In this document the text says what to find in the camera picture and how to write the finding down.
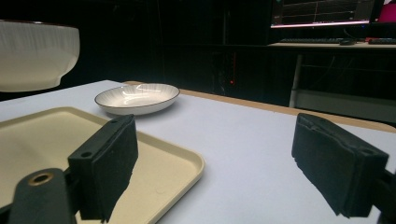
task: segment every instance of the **red object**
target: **red object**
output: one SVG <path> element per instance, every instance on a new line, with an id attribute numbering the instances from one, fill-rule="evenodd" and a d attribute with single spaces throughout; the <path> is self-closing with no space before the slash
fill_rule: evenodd
<path id="1" fill-rule="evenodd" d="M 396 21 L 396 4 L 386 4 L 382 6 L 379 22 Z"/>

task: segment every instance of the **dark background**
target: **dark background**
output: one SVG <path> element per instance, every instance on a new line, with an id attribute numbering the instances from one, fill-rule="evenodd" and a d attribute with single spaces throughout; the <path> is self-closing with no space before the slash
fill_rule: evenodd
<path id="1" fill-rule="evenodd" d="M 54 91 L 94 81 L 161 82 L 289 105 L 297 53 L 265 51 L 286 37 L 396 37 L 394 25 L 270 29 L 268 0 L 14 0 L 0 19 L 75 26 L 76 66 Z M 396 100 L 395 57 L 307 54 L 301 85 L 314 91 Z M 0 100 L 45 91 L 5 93 Z"/>

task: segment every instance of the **wooden table edge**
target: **wooden table edge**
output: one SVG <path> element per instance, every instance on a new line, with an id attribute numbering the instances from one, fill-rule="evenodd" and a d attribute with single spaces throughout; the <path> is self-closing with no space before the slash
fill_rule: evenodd
<path id="1" fill-rule="evenodd" d="M 142 82 L 138 82 L 138 81 L 126 81 L 124 83 L 128 84 L 128 85 L 142 84 Z M 225 103 L 234 104 L 234 105 L 249 106 L 249 107 L 253 107 L 253 108 L 257 108 L 257 109 L 273 111 L 273 112 L 282 113 L 282 114 L 298 115 L 299 113 L 306 113 L 306 114 L 319 116 L 324 119 L 328 119 L 335 123 L 346 124 L 346 125 L 367 128 L 367 129 L 373 129 L 373 130 L 378 130 L 378 131 L 388 132 L 388 133 L 396 133 L 396 129 L 388 124 L 369 121 L 369 120 L 346 118 L 346 117 L 342 117 L 342 116 L 330 115 L 330 114 L 319 113 L 319 112 L 303 110 L 303 109 L 290 108 L 290 107 L 285 107 L 285 106 L 281 106 L 281 105 L 269 105 L 269 104 L 265 104 L 265 103 L 254 102 L 254 101 L 249 101 L 249 100 L 242 100 L 242 99 L 237 99 L 237 98 L 232 98 L 232 97 L 227 97 L 227 96 L 220 96 L 220 95 L 215 95 L 215 94 L 210 94 L 210 93 L 205 93 L 205 92 L 188 91 L 188 90 L 180 89 L 180 93 L 190 95 L 190 96 L 201 97 L 201 98 L 206 98 L 206 99 L 210 99 L 210 100 L 225 102 Z"/>

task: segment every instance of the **beige tray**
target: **beige tray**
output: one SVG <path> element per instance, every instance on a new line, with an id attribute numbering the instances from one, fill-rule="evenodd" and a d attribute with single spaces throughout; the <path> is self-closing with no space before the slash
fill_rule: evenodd
<path id="1" fill-rule="evenodd" d="M 67 157 L 106 123 L 72 107 L 46 110 L 0 123 L 0 206 L 12 202 L 24 176 L 65 169 Z M 139 158 L 110 223 L 153 223 L 201 177 L 203 158 L 185 148 L 137 133 Z M 78 223 L 98 221 L 78 221 Z"/>

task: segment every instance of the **ceramic bowl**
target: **ceramic bowl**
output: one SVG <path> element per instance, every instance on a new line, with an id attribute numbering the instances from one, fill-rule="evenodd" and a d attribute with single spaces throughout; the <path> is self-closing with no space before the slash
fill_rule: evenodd
<path id="1" fill-rule="evenodd" d="M 0 91 L 56 87 L 76 64 L 78 29 L 27 21 L 0 21 Z"/>
<path id="2" fill-rule="evenodd" d="M 140 84 L 104 91 L 95 102 L 107 113 L 143 115 L 165 109 L 180 94 L 180 90 L 166 84 Z"/>

